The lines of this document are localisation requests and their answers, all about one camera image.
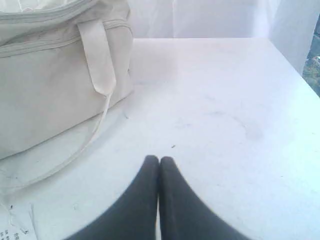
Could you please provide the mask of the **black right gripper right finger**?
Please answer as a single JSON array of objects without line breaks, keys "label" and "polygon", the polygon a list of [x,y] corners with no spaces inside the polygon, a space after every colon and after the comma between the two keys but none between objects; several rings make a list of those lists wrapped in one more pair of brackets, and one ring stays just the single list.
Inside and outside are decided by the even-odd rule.
[{"label": "black right gripper right finger", "polygon": [[248,239],[205,205],[169,156],[160,160],[158,196],[163,240]]}]

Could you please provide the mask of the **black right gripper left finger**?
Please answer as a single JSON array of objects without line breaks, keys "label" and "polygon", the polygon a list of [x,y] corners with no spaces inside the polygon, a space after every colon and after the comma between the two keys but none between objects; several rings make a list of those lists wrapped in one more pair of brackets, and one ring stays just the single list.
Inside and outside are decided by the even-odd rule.
[{"label": "black right gripper left finger", "polygon": [[159,159],[147,155],[124,193],[69,240],[155,240]]}]

